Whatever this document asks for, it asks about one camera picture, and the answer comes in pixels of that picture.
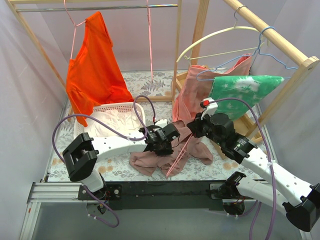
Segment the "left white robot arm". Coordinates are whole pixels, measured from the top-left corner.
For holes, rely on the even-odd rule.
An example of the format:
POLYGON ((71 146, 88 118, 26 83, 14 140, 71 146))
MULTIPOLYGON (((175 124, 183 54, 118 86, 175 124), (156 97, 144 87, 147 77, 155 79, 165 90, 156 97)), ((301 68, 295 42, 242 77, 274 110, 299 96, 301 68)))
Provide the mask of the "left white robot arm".
POLYGON ((95 200, 101 200, 107 191, 103 177, 95 170, 96 163, 130 153, 153 152, 157 156, 171 155, 172 142, 178 137, 180 133, 172 123, 142 127, 125 138, 118 135, 91 137, 84 132, 67 146, 62 156, 69 180, 82 183, 95 200))

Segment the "dusty pink t shirt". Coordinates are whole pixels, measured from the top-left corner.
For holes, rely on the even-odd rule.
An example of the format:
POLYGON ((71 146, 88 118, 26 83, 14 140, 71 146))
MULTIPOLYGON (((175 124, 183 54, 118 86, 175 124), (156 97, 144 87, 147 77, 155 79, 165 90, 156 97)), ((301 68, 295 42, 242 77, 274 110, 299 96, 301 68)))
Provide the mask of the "dusty pink t shirt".
POLYGON ((133 152, 129 164, 143 175, 151 176, 159 168, 166 177, 179 174, 190 157, 198 158, 204 165, 213 162, 213 154, 201 138, 192 136, 187 125, 178 120, 173 123, 180 133, 179 139, 173 141, 173 154, 157 156, 154 152, 133 152))

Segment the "pink wire hanger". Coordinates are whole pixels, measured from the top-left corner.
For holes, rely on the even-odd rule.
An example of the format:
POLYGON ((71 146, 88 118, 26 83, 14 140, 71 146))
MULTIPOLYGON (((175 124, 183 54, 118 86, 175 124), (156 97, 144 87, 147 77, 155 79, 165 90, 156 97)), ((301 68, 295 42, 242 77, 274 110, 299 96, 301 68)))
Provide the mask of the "pink wire hanger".
POLYGON ((166 173, 166 177, 168 178, 169 175, 171 174, 171 172, 173 171, 173 169, 176 167, 176 165, 178 164, 178 162, 181 160, 181 158, 183 157, 183 155, 185 154, 185 152, 187 151, 187 146, 192 138, 192 134, 188 137, 187 141, 185 142, 185 144, 183 145, 181 151, 179 152, 179 154, 177 155, 175 161, 173 162, 173 164, 171 165, 171 167, 169 168, 169 170, 166 173))

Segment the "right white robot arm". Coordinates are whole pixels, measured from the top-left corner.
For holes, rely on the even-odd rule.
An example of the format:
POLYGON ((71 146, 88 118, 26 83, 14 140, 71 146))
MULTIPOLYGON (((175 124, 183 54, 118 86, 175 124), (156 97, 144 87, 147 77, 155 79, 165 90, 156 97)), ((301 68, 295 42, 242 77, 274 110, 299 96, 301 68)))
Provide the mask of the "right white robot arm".
POLYGON ((220 146, 223 154, 252 170, 270 186, 234 173, 225 182, 227 195, 256 199, 286 216, 296 228, 310 232, 320 218, 320 185, 310 184, 269 161, 268 156, 250 139, 237 133, 234 123, 224 113, 203 116, 198 113, 187 124, 196 138, 207 137, 220 146))

